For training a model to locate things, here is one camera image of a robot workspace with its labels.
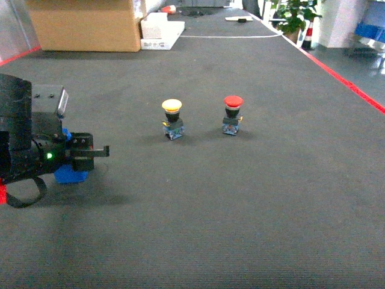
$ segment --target potted plant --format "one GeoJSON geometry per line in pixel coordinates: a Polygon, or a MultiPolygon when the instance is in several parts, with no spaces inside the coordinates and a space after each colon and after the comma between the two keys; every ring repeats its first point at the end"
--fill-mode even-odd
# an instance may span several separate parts
{"type": "Polygon", "coordinates": [[[313,21],[318,15],[315,10],[317,1],[308,0],[287,0],[279,5],[277,9],[278,17],[285,21],[278,24],[277,29],[283,32],[288,39],[297,43],[300,30],[306,28],[306,21],[313,21]]]}

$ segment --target wall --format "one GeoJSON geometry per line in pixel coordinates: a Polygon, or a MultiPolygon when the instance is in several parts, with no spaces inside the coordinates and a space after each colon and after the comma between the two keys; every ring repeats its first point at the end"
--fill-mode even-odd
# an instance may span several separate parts
{"type": "Polygon", "coordinates": [[[165,5],[165,0],[146,0],[147,13],[156,12],[165,5]]]}
{"type": "Polygon", "coordinates": [[[0,61],[39,45],[23,0],[0,0],[0,61]]]}
{"type": "Polygon", "coordinates": [[[385,28],[385,2],[371,2],[362,20],[365,24],[385,28]]]}
{"type": "Polygon", "coordinates": [[[328,48],[351,46],[351,35],[364,15],[367,1],[326,0],[319,23],[319,43],[328,48]]]}

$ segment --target plant pot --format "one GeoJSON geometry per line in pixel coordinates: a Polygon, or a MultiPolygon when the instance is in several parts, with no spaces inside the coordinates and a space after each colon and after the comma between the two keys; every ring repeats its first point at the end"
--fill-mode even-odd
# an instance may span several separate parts
{"type": "Polygon", "coordinates": [[[292,33],[283,33],[291,42],[297,44],[298,36],[300,35],[300,28],[296,30],[296,32],[292,33]]]}

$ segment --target white line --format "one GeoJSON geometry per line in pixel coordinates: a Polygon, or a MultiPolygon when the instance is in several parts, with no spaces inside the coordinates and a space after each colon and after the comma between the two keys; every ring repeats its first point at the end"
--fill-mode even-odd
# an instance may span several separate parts
{"type": "Polygon", "coordinates": [[[274,27],[272,27],[271,25],[265,23],[264,21],[262,21],[261,19],[259,19],[257,16],[251,14],[250,12],[248,12],[248,14],[250,14],[250,16],[256,20],[258,20],[260,23],[262,23],[266,28],[268,28],[270,31],[272,32],[275,32],[275,33],[280,33],[279,35],[282,35],[283,38],[289,42],[292,46],[296,47],[297,49],[300,48],[298,45],[296,45],[295,43],[293,43],[291,40],[289,40],[285,35],[282,34],[281,31],[275,29],[274,27]]]}
{"type": "Polygon", "coordinates": [[[232,39],[232,38],[272,38],[272,37],[277,37],[277,36],[282,36],[281,34],[276,34],[276,35],[269,35],[269,36],[192,36],[192,35],[181,35],[181,37],[184,38],[220,38],[220,39],[232,39]]]}

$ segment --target blue terminal block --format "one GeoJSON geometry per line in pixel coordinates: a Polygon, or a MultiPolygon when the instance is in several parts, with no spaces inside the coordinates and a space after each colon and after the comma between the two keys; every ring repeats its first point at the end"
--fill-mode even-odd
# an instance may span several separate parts
{"type": "Polygon", "coordinates": [[[163,122],[163,131],[165,136],[170,140],[175,140],[185,134],[183,120],[178,119],[176,122],[163,122]]]}
{"type": "Polygon", "coordinates": [[[242,116],[237,118],[224,117],[222,122],[222,132],[224,134],[236,135],[239,131],[239,124],[242,121],[242,116]]]}

